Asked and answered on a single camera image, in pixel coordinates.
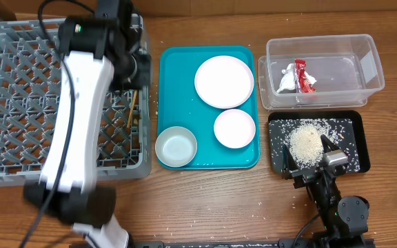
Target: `wooden stick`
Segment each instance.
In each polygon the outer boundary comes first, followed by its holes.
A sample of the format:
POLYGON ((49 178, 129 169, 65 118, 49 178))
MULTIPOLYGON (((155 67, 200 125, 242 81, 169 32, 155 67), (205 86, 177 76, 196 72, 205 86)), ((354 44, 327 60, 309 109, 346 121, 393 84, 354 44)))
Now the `wooden stick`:
POLYGON ((134 109, 134 104, 136 104, 136 96, 138 90, 134 90, 134 96, 132 97, 132 104, 130 108, 130 115, 128 116, 127 128, 130 128, 131 119, 132 119, 132 110, 134 109))

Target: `clear plastic container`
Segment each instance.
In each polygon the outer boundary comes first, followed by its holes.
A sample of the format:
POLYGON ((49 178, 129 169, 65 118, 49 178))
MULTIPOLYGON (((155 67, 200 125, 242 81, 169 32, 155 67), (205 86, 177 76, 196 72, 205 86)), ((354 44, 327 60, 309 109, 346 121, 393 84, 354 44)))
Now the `clear plastic container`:
POLYGON ((268 110, 356 107, 384 88, 378 51, 368 34, 272 39, 259 60, 261 100, 268 110), (317 82, 315 93, 276 91, 295 58, 306 61, 306 72, 317 82))

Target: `gray bowl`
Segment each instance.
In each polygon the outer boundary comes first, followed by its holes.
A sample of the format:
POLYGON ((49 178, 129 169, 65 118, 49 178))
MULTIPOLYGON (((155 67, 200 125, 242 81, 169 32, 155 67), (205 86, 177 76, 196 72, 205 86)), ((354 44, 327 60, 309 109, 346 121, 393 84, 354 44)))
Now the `gray bowl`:
POLYGON ((169 167, 187 165, 196 153, 196 137, 184 127, 169 127, 157 137, 157 158, 169 167))

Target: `white label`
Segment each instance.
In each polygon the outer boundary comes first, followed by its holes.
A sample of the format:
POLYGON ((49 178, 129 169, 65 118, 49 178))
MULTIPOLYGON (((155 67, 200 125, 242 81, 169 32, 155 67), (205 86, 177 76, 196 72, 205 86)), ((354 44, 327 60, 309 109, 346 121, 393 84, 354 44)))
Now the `white label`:
POLYGON ((365 83, 368 83, 378 74, 373 53, 371 51, 368 52, 360 62, 364 73, 365 83))

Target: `white plate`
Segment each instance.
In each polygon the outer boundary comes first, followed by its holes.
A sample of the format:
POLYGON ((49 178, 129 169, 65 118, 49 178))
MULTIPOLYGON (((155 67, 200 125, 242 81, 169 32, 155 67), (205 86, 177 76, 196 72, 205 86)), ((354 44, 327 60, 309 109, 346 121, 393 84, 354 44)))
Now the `white plate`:
POLYGON ((255 122, 241 110, 226 110, 214 123, 214 133, 220 143, 228 148, 242 148, 255 136, 255 122))
POLYGON ((196 137, 184 127, 169 127, 156 140, 156 155, 170 167, 187 165, 197 153, 196 137))
POLYGON ((205 103, 229 109, 249 98, 254 89, 254 75, 240 59, 215 56, 200 65, 194 84, 198 96, 205 103))

